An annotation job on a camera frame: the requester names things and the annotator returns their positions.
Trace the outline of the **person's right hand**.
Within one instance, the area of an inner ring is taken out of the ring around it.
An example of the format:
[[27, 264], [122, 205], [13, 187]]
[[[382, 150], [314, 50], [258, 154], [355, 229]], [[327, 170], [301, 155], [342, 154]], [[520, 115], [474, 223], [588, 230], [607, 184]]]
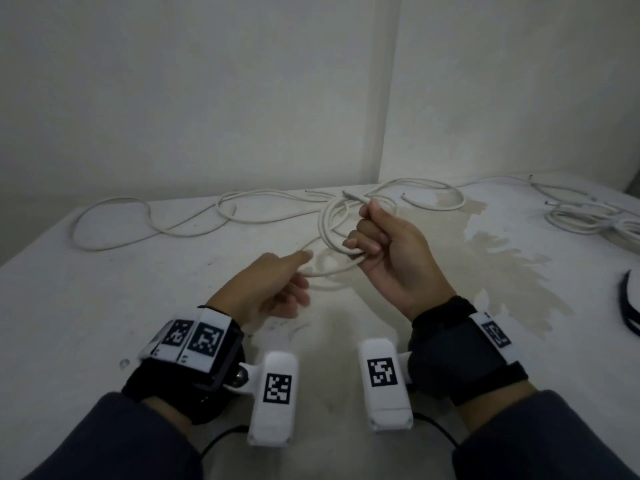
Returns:
[[431, 253], [428, 241], [410, 222], [390, 214], [379, 201], [359, 210], [355, 230], [388, 235], [388, 245], [378, 255], [365, 255], [359, 268], [380, 295], [405, 318], [443, 305], [457, 295]]

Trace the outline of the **person's left hand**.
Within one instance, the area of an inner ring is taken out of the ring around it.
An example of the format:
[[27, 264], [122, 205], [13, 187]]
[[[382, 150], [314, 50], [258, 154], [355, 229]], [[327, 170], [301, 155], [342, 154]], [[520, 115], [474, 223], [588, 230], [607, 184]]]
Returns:
[[312, 257], [310, 250], [284, 257], [265, 253], [222, 286], [205, 307], [228, 315], [240, 327], [263, 317], [278, 317], [278, 292], [293, 275], [301, 274], [299, 268]]

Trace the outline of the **person's right forearm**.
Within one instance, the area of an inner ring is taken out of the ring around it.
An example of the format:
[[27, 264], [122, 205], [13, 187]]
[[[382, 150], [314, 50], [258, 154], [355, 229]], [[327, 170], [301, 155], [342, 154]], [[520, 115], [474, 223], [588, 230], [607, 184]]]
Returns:
[[469, 436], [456, 480], [640, 480], [557, 393], [528, 381], [451, 397]]

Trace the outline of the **person's left forearm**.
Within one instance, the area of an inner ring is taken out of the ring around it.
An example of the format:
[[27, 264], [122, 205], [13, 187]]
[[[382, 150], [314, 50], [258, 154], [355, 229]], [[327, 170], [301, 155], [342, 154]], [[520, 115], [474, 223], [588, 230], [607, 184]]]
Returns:
[[204, 480], [187, 435], [146, 404], [108, 393], [22, 480]]

